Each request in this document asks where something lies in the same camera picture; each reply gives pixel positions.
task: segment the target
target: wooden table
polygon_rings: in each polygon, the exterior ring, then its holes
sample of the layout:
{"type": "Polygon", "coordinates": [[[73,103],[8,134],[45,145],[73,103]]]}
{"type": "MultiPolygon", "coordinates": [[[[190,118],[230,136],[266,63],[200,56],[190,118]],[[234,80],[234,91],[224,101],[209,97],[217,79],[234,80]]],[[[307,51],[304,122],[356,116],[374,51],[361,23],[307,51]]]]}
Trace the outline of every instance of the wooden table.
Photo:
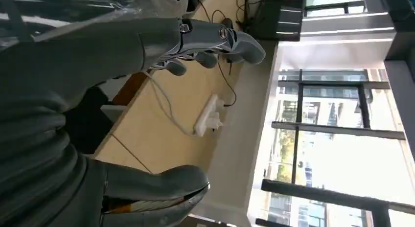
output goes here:
{"type": "MultiPolygon", "coordinates": [[[[236,0],[204,0],[209,14],[220,9],[228,18],[236,20],[236,0]]],[[[192,17],[207,21],[201,6],[192,17]]],[[[223,16],[216,13],[214,22],[223,16]]],[[[241,65],[233,65],[231,76],[229,64],[221,61],[222,70],[229,83],[234,85],[241,65]]],[[[232,92],[223,80],[218,66],[206,69],[197,62],[185,62],[187,73],[174,76],[166,70],[156,71],[153,77],[164,88],[172,101],[173,111],[178,121],[192,131],[199,114],[212,94],[218,94],[227,102],[233,100],[232,92]]],[[[130,166],[143,171],[159,173],[169,168],[193,164],[207,171],[220,130],[208,131],[204,137],[184,135],[165,116],[156,97],[155,88],[146,80],[128,105],[111,132],[102,141],[94,154],[101,161],[130,166]],[[124,147],[127,147],[138,162],[124,147]]],[[[157,90],[165,109],[166,101],[157,90]]]]}

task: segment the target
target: white power strip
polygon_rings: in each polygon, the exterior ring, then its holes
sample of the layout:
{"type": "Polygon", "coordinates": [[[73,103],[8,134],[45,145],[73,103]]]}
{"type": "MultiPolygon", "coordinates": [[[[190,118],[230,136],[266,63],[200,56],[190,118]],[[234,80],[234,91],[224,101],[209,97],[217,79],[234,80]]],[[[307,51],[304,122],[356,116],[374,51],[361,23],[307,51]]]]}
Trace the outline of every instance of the white power strip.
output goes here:
{"type": "Polygon", "coordinates": [[[219,111],[224,108],[224,103],[224,100],[219,99],[218,95],[210,96],[194,126],[196,136],[203,136],[208,128],[218,129],[223,126],[219,118],[219,111]]]}

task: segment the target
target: computer monitor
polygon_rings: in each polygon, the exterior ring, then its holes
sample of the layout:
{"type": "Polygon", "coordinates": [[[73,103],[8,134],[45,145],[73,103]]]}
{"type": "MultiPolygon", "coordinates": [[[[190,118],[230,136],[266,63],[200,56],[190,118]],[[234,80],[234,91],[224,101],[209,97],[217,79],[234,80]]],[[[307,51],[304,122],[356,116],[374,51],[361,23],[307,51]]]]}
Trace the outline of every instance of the computer monitor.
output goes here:
{"type": "Polygon", "coordinates": [[[304,0],[264,0],[248,33],[257,40],[299,41],[304,0]]]}

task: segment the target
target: cable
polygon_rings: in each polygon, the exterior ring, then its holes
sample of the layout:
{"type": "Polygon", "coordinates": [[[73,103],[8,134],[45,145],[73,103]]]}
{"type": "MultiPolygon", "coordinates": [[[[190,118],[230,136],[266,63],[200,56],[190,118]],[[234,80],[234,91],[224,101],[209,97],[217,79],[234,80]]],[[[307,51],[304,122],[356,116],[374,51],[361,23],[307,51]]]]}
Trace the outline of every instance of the cable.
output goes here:
{"type": "Polygon", "coordinates": [[[232,71],[232,62],[229,63],[229,75],[231,75],[231,71],[232,71]]]}
{"type": "Polygon", "coordinates": [[[230,106],[235,105],[235,103],[236,103],[236,99],[237,99],[237,95],[236,95],[235,90],[233,90],[232,86],[229,84],[229,82],[228,82],[228,81],[227,81],[227,79],[225,78],[225,75],[223,74],[222,67],[220,66],[220,63],[219,63],[219,62],[218,62],[218,66],[219,66],[219,70],[221,71],[221,74],[222,74],[222,77],[223,77],[223,79],[224,79],[225,83],[226,83],[226,84],[228,85],[228,87],[232,90],[233,95],[235,96],[235,99],[233,100],[233,102],[232,102],[231,104],[226,104],[226,105],[224,105],[224,107],[230,107],[230,106]]]}
{"type": "MultiPolygon", "coordinates": [[[[212,16],[211,17],[209,17],[209,14],[208,14],[208,12],[207,12],[207,10],[206,10],[206,8],[205,8],[205,6],[203,5],[203,3],[200,1],[200,0],[197,0],[199,3],[200,3],[200,5],[203,7],[203,9],[204,9],[204,11],[205,11],[205,13],[206,13],[206,17],[207,17],[207,19],[209,20],[209,22],[210,23],[212,23],[213,22],[213,16],[215,15],[215,13],[216,12],[220,12],[222,15],[223,15],[223,17],[224,18],[227,18],[226,16],[225,16],[225,14],[221,11],[221,10],[219,10],[219,9],[216,9],[213,13],[212,13],[212,16]]],[[[231,103],[231,104],[226,104],[226,105],[224,105],[224,107],[230,107],[230,106],[233,106],[233,105],[235,105],[235,103],[236,103],[236,99],[237,99],[237,95],[236,95],[236,92],[235,92],[235,90],[232,88],[232,86],[228,83],[228,80],[226,79],[226,77],[225,77],[225,75],[224,75],[224,73],[223,73],[223,71],[222,71],[222,67],[220,66],[220,63],[218,62],[218,66],[219,66],[219,70],[221,71],[221,74],[222,74],[222,77],[223,77],[223,79],[224,79],[224,81],[226,82],[226,84],[228,85],[228,87],[232,90],[232,92],[233,92],[233,95],[235,96],[235,99],[233,100],[233,102],[231,103]]],[[[230,68],[229,68],[229,74],[231,74],[231,68],[232,68],[232,63],[230,64],[230,68]]],[[[147,77],[149,77],[150,78],[150,80],[152,80],[152,82],[153,83],[155,83],[156,84],[156,82],[155,82],[155,80],[147,73],[147,72],[144,72],[144,74],[145,75],[147,75],[147,77]]],[[[167,95],[164,93],[164,91],[161,89],[161,87],[160,86],[158,86],[158,88],[159,88],[159,90],[163,93],[163,95],[164,95],[164,97],[167,99],[167,102],[169,103],[169,106],[170,106],[170,114],[172,114],[172,111],[171,111],[171,104],[170,104],[170,101],[169,101],[169,99],[168,99],[168,97],[167,97],[167,95]]],[[[169,117],[170,118],[170,120],[174,120],[175,122],[173,122],[176,126],[178,126],[178,128],[184,133],[184,134],[186,134],[186,135],[189,135],[189,133],[188,132],[186,132],[186,130],[182,127],[182,126],[180,126],[179,124],[178,124],[178,122],[176,121],[176,119],[174,119],[173,117],[169,117]]]]}
{"type": "Polygon", "coordinates": [[[127,146],[125,146],[124,145],[124,143],[122,143],[114,134],[112,134],[112,136],[121,144],[121,146],[122,147],[124,147],[124,149],[126,149],[139,163],[141,163],[141,165],[143,165],[143,167],[145,168],[145,169],[147,169],[147,171],[149,172],[149,173],[151,173],[151,174],[154,174],[154,173],[152,173],[151,171],[150,171],[150,169],[148,169],[148,167],[146,166],[146,165],[144,165],[144,163],[142,163],[141,161],[140,161],[140,159],[138,159],[138,157],[136,156],[136,155],[134,155],[133,154],[133,152],[131,152],[131,150],[129,150],[128,148],[127,148],[127,146]]]}
{"type": "Polygon", "coordinates": [[[197,0],[198,2],[199,2],[199,4],[202,6],[202,8],[203,8],[203,10],[205,11],[205,14],[206,14],[206,17],[207,17],[207,19],[209,20],[209,22],[210,23],[212,23],[212,20],[210,20],[210,17],[209,17],[209,13],[208,13],[208,11],[206,10],[206,8],[205,8],[205,6],[203,5],[203,3],[200,1],[200,0],[197,0]]]}
{"type": "Polygon", "coordinates": [[[239,14],[239,11],[245,11],[245,5],[247,5],[247,10],[249,11],[249,5],[252,5],[252,4],[257,4],[257,3],[261,3],[261,2],[263,2],[263,1],[264,1],[264,0],[258,0],[258,1],[255,1],[255,2],[250,3],[250,2],[249,2],[249,0],[244,0],[244,4],[243,4],[243,5],[239,5],[239,4],[238,4],[238,0],[236,0],[236,6],[238,6],[238,9],[237,9],[237,11],[236,11],[236,21],[237,21],[238,23],[242,23],[242,22],[240,21],[239,17],[238,17],[238,14],[239,14]]]}
{"type": "Polygon", "coordinates": [[[143,72],[149,79],[150,79],[150,81],[151,81],[151,83],[152,83],[152,86],[154,87],[154,86],[156,86],[159,90],[160,90],[160,92],[163,94],[163,96],[166,98],[166,100],[167,100],[167,103],[168,103],[168,105],[169,105],[169,113],[170,114],[168,114],[166,111],[165,111],[165,109],[164,109],[164,107],[163,107],[163,105],[162,105],[162,103],[161,103],[161,101],[160,101],[160,99],[159,99],[159,95],[157,95],[157,92],[155,91],[154,93],[156,94],[156,99],[157,99],[157,102],[159,103],[159,105],[160,105],[160,108],[161,108],[161,110],[163,110],[163,112],[164,112],[164,114],[167,116],[167,118],[169,118],[170,119],[170,121],[177,127],[177,128],[179,128],[180,129],[180,131],[183,133],[183,134],[185,134],[185,135],[188,135],[188,136],[196,136],[196,132],[195,131],[193,131],[193,132],[189,132],[189,131],[187,131],[178,121],[177,121],[177,119],[175,118],[175,116],[174,116],[174,114],[173,114],[173,108],[172,108],[172,106],[171,106],[171,101],[170,101],[170,98],[167,96],[167,94],[166,94],[166,92],[163,90],[163,88],[160,86],[160,84],[157,82],[157,80],[155,80],[149,73],[147,73],[146,71],[145,72],[143,72]]]}
{"type": "MultiPolygon", "coordinates": [[[[211,16],[211,19],[210,19],[210,17],[209,17],[209,14],[208,14],[208,12],[206,11],[206,9],[205,9],[205,12],[206,12],[206,16],[207,16],[207,19],[212,23],[213,22],[213,16],[215,15],[215,13],[216,12],[220,12],[222,15],[223,15],[223,17],[224,17],[224,19],[226,19],[227,17],[225,16],[225,14],[221,11],[221,10],[219,10],[219,9],[216,9],[213,13],[212,13],[212,16],[211,16]]],[[[233,95],[235,96],[235,99],[233,100],[233,102],[231,103],[231,104],[226,104],[226,105],[224,105],[224,107],[230,107],[230,106],[233,106],[233,105],[235,105],[235,103],[236,103],[236,100],[237,100],[237,95],[236,95],[236,92],[235,92],[235,90],[232,88],[232,86],[229,84],[229,82],[228,82],[228,80],[226,79],[226,77],[225,77],[225,75],[224,75],[224,73],[223,73],[223,71],[222,71],[222,67],[220,66],[220,63],[218,62],[218,67],[219,67],[219,70],[220,70],[220,72],[221,72],[221,74],[222,74],[222,77],[223,77],[223,79],[224,79],[224,81],[226,82],[226,84],[228,85],[228,87],[231,89],[231,91],[233,92],[233,95]]],[[[230,68],[229,68],[229,74],[231,74],[231,68],[232,68],[232,63],[230,63],[230,68]]]]}
{"type": "Polygon", "coordinates": [[[217,13],[217,12],[220,12],[221,14],[222,14],[222,16],[223,16],[223,19],[226,19],[226,16],[225,16],[225,14],[221,11],[221,10],[219,10],[219,9],[216,9],[215,11],[213,11],[213,13],[212,13],[212,17],[211,17],[211,22],[213,22],[213,17],[215,16],[215,13],[217,13]]]}

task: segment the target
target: robotic arm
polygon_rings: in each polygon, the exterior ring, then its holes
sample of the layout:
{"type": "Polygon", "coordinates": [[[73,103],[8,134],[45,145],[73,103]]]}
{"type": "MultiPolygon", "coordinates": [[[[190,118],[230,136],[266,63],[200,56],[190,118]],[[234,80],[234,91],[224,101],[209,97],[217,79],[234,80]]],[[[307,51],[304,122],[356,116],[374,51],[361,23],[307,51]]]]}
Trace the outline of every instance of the robotic arm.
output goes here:
{"type": "Polygon", "coordinates": [[[184,74],[177,59],[211,68],[214,54],[253,64],[265,56],[247,34],[172,18],[95,23],[0,52],[0,226],[180,223],[208,190],[199,168],[152,175],[87,158],[62,130],[62,112],[102,81],[148,69],[184,74]],[[132,203],[131,212],[111,212],[132,203]]]}

